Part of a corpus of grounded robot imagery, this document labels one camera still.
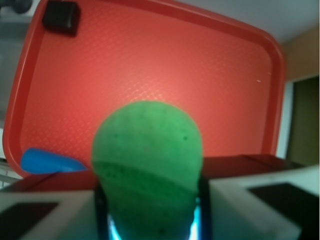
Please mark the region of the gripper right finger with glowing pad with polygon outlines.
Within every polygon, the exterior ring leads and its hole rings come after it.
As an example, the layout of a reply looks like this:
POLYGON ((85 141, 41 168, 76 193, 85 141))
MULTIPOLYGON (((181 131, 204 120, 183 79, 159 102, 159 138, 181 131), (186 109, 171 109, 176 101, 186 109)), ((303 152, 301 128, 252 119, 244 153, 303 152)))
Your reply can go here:
POLYGON ((278 157, 205 157, 194 240, 317 240, 320 168, 278 157))

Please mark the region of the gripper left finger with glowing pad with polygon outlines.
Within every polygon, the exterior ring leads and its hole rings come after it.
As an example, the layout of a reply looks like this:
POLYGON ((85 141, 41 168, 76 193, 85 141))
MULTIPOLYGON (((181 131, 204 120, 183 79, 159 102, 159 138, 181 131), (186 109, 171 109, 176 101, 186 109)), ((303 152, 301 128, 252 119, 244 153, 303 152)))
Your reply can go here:
POLYGON ((0 191, 0 238, 108 240, 107 212, 92 171, 29 175, 0 191))

